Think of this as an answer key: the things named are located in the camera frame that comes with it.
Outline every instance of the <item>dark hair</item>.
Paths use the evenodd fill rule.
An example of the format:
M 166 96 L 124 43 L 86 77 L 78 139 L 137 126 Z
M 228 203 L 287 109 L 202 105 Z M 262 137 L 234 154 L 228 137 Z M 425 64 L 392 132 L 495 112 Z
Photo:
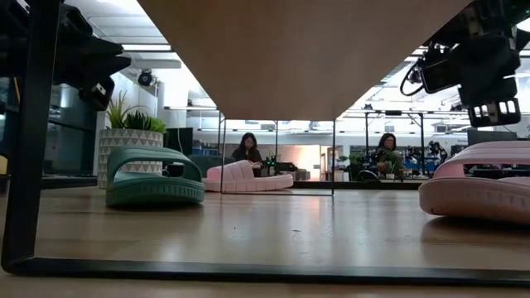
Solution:
M 392 137 L 394 139 L 394 146 L 392 147 L 392 151 L 396 150 L 396 136 L 394 136 L 392 133 L 390 132 L 387 132 L 385 134 L 383 134 L 383 136 L 381 137 L 381 140 L 379 140 L 379 146 L 378 146 L 378 149 L 379 148 L 383 148 L 384 147 L 384 142 L 387 141 L 387 139 L 389 137 Z
M 245 148 L 245 140 L 247 140 L 249 137 L 254 142 L 254 146 L 252 146 L 252 148 L 250 148 L 249 151 L 254 151 L 258 147 L 258 142 L 256 141 L 256 137 L 254 136 L 254 134 L 251 133 L 251 132 L 247 132 L 247 133 L 245 133 L 243 135 L 243 137 L 241 138 L 241 142 L 239 143 L 239 150 L 240 151 L 242 151 L 242 152 L 247 151 L 247 149 Z

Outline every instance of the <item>security camera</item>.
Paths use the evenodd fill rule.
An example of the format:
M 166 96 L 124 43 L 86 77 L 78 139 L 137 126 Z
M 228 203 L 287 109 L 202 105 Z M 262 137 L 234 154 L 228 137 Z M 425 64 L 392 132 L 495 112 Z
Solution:
M 138 83 L 141 86 L 151 87 L 157 82 L 157 78 L 152 75 L 152 70 L 142 70 L 142 73 L 138 76 Z

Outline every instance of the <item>pink slide sandal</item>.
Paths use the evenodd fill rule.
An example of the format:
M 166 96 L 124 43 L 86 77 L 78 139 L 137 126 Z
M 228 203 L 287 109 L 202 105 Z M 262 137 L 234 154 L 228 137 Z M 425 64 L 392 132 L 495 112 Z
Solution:
M 423 211 L 444 216 L 530 224 L 530 177 L 465 177 L 464 165 L 530 164 L 530 142 L 486 142 L 443 163 L 420 188 Z
M 221 167 L 216 166 L 209 169 L 206 178 L 202 181 L 206 185 L 206 190 L 220 192 Z M 292 183 L 292 175 L 255 178 L 252 166 L 248 161 L 224 165 L 223 191 L 226 192 L 281 190 L 291 187 Z

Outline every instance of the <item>slide sandal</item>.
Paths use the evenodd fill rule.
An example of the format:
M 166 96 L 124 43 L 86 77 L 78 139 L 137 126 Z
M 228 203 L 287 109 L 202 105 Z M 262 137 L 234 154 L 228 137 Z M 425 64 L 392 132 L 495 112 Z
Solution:
M 223 172 L 221 166 L 208 170 L 207 177 L 203 179 L 208 191 L 221 191 L 221 172 Z M 282 190 L 293 185 L 293 178 L 290 174 L 255 178 L 252 166 L 248 161 L 237 161 L 224 165 L 223 175 L 223 191 L 227 192 Z
M 530 177 L 465 177 L 464 165 L 530 164 L 530 142 L 486 142 L 441 164 L 420 188 L 423 211 L 444 216 L 530 224 Z
M 184 165 L 181 177 L 118 171 L 132 161 L 166 161 Z M 199 167 L 178 151 L 161 147 L 124 146 L 114 149 L 107 163 L 108 207 L 193 204 L 205 198 Z

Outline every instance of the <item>fluorescent light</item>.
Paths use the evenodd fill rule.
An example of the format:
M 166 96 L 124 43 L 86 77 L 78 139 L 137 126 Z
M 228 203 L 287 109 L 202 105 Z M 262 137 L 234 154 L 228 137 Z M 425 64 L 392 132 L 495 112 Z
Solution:
M 122 45 L 122 47 L 123 47 L 123 51 L 136 51 L 136 52 L 172 51 L 170 45 L 128 44 L 128 45 Z
M 164 107 L 164 109 L 176 110 L 176 111 L 217 111 L 217 107 Z

